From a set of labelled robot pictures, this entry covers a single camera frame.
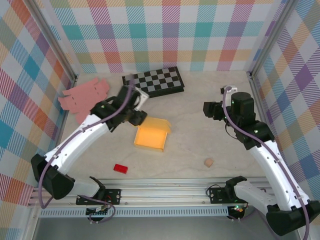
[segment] red block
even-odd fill
[[[127,174],[128,167],[127,166],[122,166],[120,164],[116,164],[116,165],[114,165],[113,170],[116,171],[116,172],[119,172],[119,173]]]

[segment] beige floor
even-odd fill
[[[180,74],[184,92],[151,98],[142,107],[149,116],[167,119],[172,124],[164,152],[136,148],[137,129],[126,122],[92,144],[72,166],[69,175],[98,179],[265,176],[244,146],[225,133],[224,122],[213,121],[203,114],[204,102],[222,99],[220,88],[224,85],[233,84],[239,91],[251,93],[246,73],[182,71]],[[127,73],[81,74],[77,84],[94,77],[107,78],[110,97],[122,86],[122,75]],[[75,116],[69,114],[62,140],[77,127]],[[204,165],[206,158],[214,159],[210,168]],[[127,166],[127,174],[113,171],[115,164]]]

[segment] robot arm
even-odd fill
[[[97,179],[94,177],[90,177],[91,179],[88,180],[74,179],[68,176],[68,172],[78,157],[100,136],[113,132],[123,122],[128,121],[137,126],[145,120],[147,113],[140,111],[140,108],[149,96],[136,88],[127,105],[119,114],[105,122],[95,124],[120,108],[127,91],[128,87],[123,86],[117,97],[111,97],[97,103],[84,122],[59,146],[49,151],[45,156],[36,154],[31,159],[33,173],[38,182],[48,161],[53,159],[44,175],[42,186],[54,199],[59,200],[66,195],[80,195],[104,200],[105,187]]]
[[[271,196],[254,187],[245,177],[239,176],[226,182],[225,192],[230,201],[235,202],[241,199],[253,205],[266,216],[270,227],[280,236],[306,225],[303,208],[306,209],[311,222],[320,213],[320,203],[311,201],[299,187],[281,157],[268,125],[256,120],[253,98],[249,93],[238,92],[234,86],[222,88],[221,93],[225,95],[226,114],[237,126],[234,128],[236,139],[257,160],[274,192],[274,196]],[[203,112],[208,118],[224,120],[230,126],[222,106],[222,101],[205,102]],[[264,144],[260,144],[243,132],[249,133]]]

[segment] pink foam piece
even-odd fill
[[[65,97],[58,97],[58,101],[64,110],[76,114],[75,119],[81,124],[90,113],[90,110],[100,101],[107,98],[110,87],[106,79],[94,78],[91,81],[75,86],[62,93]]]

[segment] chessboard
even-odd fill
[[[180,93],[185,87],[176,66],[137,73],[133,77],[135,86],[147,93],[150,98]],[[128,85],[129,80],[130,75],[123,76],[123,85]]]

